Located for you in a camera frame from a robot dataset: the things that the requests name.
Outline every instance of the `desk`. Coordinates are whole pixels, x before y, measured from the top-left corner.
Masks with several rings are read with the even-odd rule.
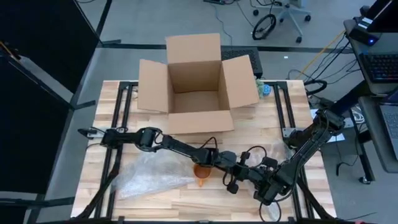
[[[93,123],[95,127],[110,127],[113,111],[118,94],[119,81],[105,81],[96,109]],[[312,124],[310,108],[303,82],[301,80],[287,81],[290,101],[294,112],[297,127],[307,127]],[[153,126],[167,132],[167,115],[155,111],[137,109],[137,93],[133,92],[129,109],[127,126],[130,131],[139,128]],[[122,105],[126,101],[126,95],[122,98]],[[288,116],[284,100],[282,98],[284,119]],[[275,106],[274,92],[270,96],[261,99],[256,105],[244,106],[231,110],[234,118],[234,131],[223,133],[200,133],[176,135],[175,138],[193,146],[200,146],[210,136],[215,136],[220,150],[230,150],[237,154],[256,144],[269,148],[270,144],[281,139],[279,119]],[[119,116],[118,126],[122,122]],[[121,160],[121,168],[134,162],[140,153],[132,144],[125,144]],[[277,151],[269,151],[272,157]],[[73,205],[72,217],[78,215],[93,198],[99,188],[106,149],[100,146],[90,147],[85,156],[83,170]],[[321,154],[317,152],[306,164],[305,170],[309,189],[319,200],[321,205],[335,216],[335,209],[331,197],[328,179]],[[239,192],[232,195],[226,191],[222,184],[223,173],[214,170],[211,177],[202,188],[196,183],[168,190],[159,194],[147,195],[131,200],[121,200],[116,195],[112,219],[125,216],[126,220],[158,220],[158,221],[182,221],[182,220],[212,220],[212,221],[260,221],[258,215],[259,202],[252,198],[245,185],[240,183]],[[104,197],[102,216],[105,216],[108,196]],[[303,200],[300,200],[302,213],[306,214]],[[282,220],[294,217],[292,200],[289,198],[280,203],[282,207]]]
[[[347,33],[349,33],[355,25],[356,22],[353,19],[344,21],[344,27]],[[398,161],[393,161],[392,158],[388,158],[391,155],[392,146],[389,143],[389,139],[385,136],[384,131],[380,131],[382,130],[383,123],[381,122],[379,113],[376,111],[376,103],[370,97],[363,97],[371,95],[386,95],[397,88],[398,83],[371,82],[369,75],[364,69],[362,61],[359,60],[359,55],[362,53],[398,52],[398,46],[394,44],[397,39],[398,34],[396,33],[384,33],[381,35],[381,38],[376,44],[374,44],[372,47],[368,47],[348,37],[348,40],[353,48],[353,52],[359,63],[359,67],[361,68],[364,80],[331,107],[331,110],[336,114],[343,114],[345,111],[350,110],[351,107],[359,102],[363,114],[366,115],[365,121],[369,130],[359,135],[359,137],[361,137],[359,158],[361,159],[361,163],[365,172],[364,177],[368,181],[374,181],[374,175],[363,143],[371,139],[373,140],[376,152],[379,155],[380,161],[385,171],[398,172]]]
[[[353,19],[349,19],[344,21],[344,27],[346,29],[346,32],[349,33],[351,30],[355,27],[356,22]],[[348,37],[348,40],[353,48],[353,52],[355,54],[355,57],[359,59],[358,55],[362,53],[397,53],[398,52],[398,46],[395,44],[396,41],[398,40],[398,34],[397,33],[385,33],[382,34],[379,41],[377,41],[372,47],[369,47],[367,45],[364,45],[356,40],[353,40]],[[364,79],[366,80],[366,83],[369,86],[370,91],[375,94],[375,95],[383,95],[383,94],[388,94],[392,90],[394,90],[397,86],[398,83],[373,83],[370,81],[369,75],[366,73],[362,61],[358,60],[359,67],[361,68],[362,74]]]
[[[398,173],[398,160],[394,154],[384,121],[380,116],[377,99],[362,96],[358,100],[369,131],[359,135],[360,142],[373,140],[380,163],[386,172]]]

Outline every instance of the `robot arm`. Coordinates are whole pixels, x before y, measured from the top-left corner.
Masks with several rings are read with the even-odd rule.
[[[195,148],[162,134],[157,128],[142,128],[136,133],[119,133],[115,129],[106,131],[101,145],[117,148],[121,144],[133,143],[145,152],[156,152],[159,149],[168,149],[191,160],[201,166],[216,167],[233,176],[227,190],[235,194],[238,191],[236,181],[249,180],[255,188],[254,198],[270,205],[275,201],[277,194],[286,195],[296,185],[298,172],[304,164],[316,153],[319,147],[332,136],[340,133],[344,127],[344,119],[327,110],[320,110],[317,117],[307,129],[294,131],[286,143],[295,147],[296,153],[289,160],[277,164],[272,158],[264,158],[262,166],[248,167],[245,164],[249,152],[243,152],[240,162],[236,162],[236,154],[231,151],[218,152],[218,149],[201,147]]]

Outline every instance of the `orange cup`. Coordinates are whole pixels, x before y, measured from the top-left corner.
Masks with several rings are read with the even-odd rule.
[[[193,165],[193,173],[197,178],[199,187],[202,187],[205,179],[207,179],[211,174],[211,167],[202,167],[198,164],[195,164]]]

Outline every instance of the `office chair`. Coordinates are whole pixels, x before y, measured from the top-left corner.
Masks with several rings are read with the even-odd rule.
[[[261,8],[261,9],[270,9],[271,6],[256,6],[256,8]],[[296,28],[297,32],[299,33],[299,36],[296,38],[296,43],[301,43],[302,41],[302,37],[303,37],[303,32],[300,28],[300,26],[297,24],[297,21],[295,20],[295,18],[293,17],[293,14],[304,14],[305,16],[305,21],[309,22],[311,20],[311,12],[310,11],[306,11],[306,10],[302,10],[302,9],[298,9],[296,7],[292,7],[292,5],[290,4],[289,0],[283,0],[282,1],[282,6],[272,6],[272,9],[281,9],[282,11],[276,16],[276,20],[279,21],[280,23],[282,23],[285,19],[286,16],[288,16],[287,18],[290,19],[293,24],[294,27]],[[253,11],[253,15],[258,15],[258,10],[254,10]]]

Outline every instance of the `keyboard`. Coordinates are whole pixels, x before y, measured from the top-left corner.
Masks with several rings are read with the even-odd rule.
[[[253,74],[262,77],[262,67],[257,47],[221,47],[221,59],[227,60],[243,55],[249,55]]]
[[[372,82],[398,82],[398,54],[360,54]]]

